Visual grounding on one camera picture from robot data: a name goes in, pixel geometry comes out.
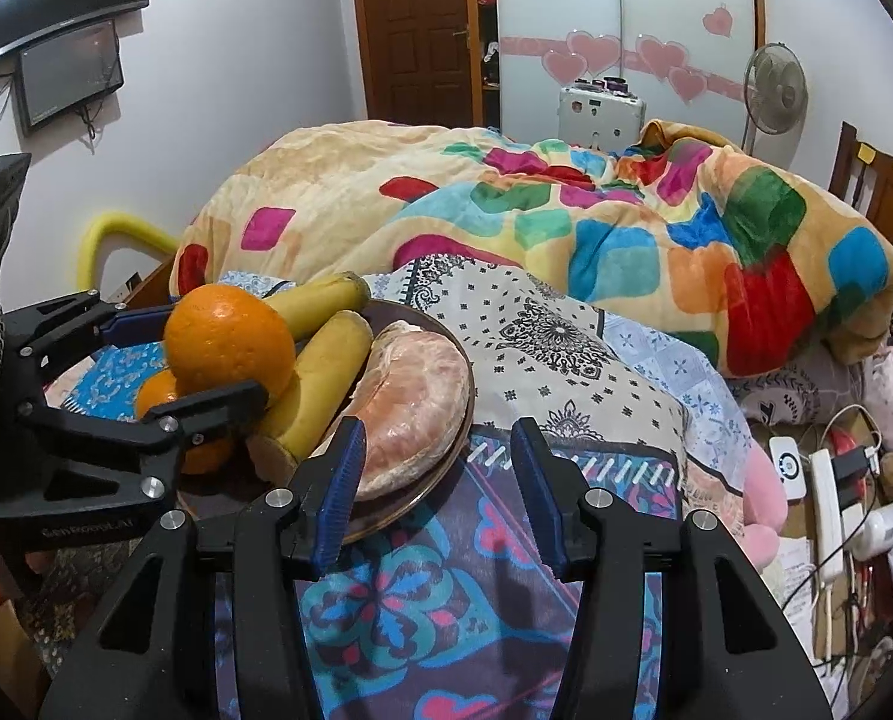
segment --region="heart decal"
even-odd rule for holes
[[[651,74],[659,80],[668,79],[670,69],[686,64],[688,52],[680,43],[661,43],[651,35],[640,35],[636,50],[643,57]]]
[[[571,53],[577,53],[587,60],[587,69],[593,76],[598,76],[618,63],[623,50],[619,38],[612,35],[595,38],[589,32],[579,29],[574,29],[566,36],[566,47]]]
[[[729,37],[733,31],[733,14],[723,6],[702,17],[702,25],[711,35]]]
[[[549,50],[543,55],[543,69],[561,86],[566,86],[587,71],[587,60],[577,53]]]
[[[685,68],[670,68],[670,86],[687,105],[706,91],[706,76]]]

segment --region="brown plate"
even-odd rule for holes
[[[446,477],[454,466],[462,447],[467,443],[469,426],[473,422],[473,400],[476,392],[476,386],[473,383],[473,368],[469,365],[467,354],[462,350],[462,346],[459,345],[453,334],[433,317],[428,317],[416,309],[389,300],[371,300],[366,303],[366,308],[363,308],[360,314],[366,317],[373,335],[379,335],[387,325],[402,319],[417,327],[422,327],[424,330],[440,333],[441,336],[453,341],[454,346],[459,349],[459,354],[462,354],[464,360],[467,361],[469,400],[467,401],[467,412],[462,420],[462,425],[459,426],[459,432],[443,459],[419,479],[406,485],[405,488],[353,506],[349,517],[347,536],[344,538],[344,543],[347,544],[371,536],[385,528],[390,522],[403,517]],[[347,403],[342,404],[342,408],[339,410],[345,407],[347,407]],[[217,517],[219,514],[236,512],[249,501],[258,498],[268,488],[269,485],[256,478],[246,449],[242,447],[218,473],[203,477],[182,476],[179,482],[182,503],[194,517],[198,518]]]

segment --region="yellow sticky note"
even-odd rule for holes
[[[872,161],[876,159],[876,151],[865,143],[860,143],[860,152],[857,156],[859,157],[860,162],[872,165]]]

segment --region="wooden door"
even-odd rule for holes
[[[360,0],[366,104],[373,119],[470,127],[468,0]]]

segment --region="pink plush toy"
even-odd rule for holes
[[[779,552],[779,531],[789,514],[786,493],[769,455],[753,442],[742,486],[745,535],[740,546],[757,571],[773,562]]]

